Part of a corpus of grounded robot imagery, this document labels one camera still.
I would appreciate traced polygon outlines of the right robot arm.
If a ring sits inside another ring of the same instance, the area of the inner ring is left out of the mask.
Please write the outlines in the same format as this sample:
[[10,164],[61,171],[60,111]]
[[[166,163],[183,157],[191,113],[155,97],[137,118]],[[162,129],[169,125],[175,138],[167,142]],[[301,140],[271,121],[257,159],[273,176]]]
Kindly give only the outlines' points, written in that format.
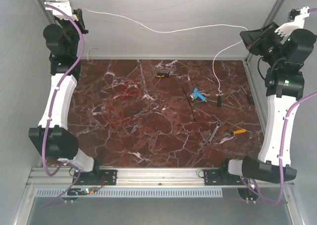
[[316,35],[303,23],[275,22],[240,32],[249,51],[269,64],[264,84],[268,105],[264,142],[257,158],[226,160],[219,171],[220,181],[230,184],[239,177],[270,183],[294,180],[291,168],[290,141],[298,103],[303,97],[304,77],[301,68],[314,50]]

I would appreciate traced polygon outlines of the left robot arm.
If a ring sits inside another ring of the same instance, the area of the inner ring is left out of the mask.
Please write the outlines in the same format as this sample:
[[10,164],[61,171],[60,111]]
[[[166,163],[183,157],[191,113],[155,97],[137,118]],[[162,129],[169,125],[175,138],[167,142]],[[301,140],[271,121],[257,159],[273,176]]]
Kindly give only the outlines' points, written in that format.
[[51,89],[47,105],[37,127],[29,129],[28,136],[42,157],[43,167],[49,176],[47,159],[57,160],[84,172],[90,184],[97,184],[102,172],[95,168],[95,159],[79,148],[76,136],[68,131],[67,120],[73,92],[79,81],[81,58],[84,53],[84,35],[88,33],[82,19],[82,10],[62,10],[46,3],[56,22],[48,25],[43,36],[50,50]]

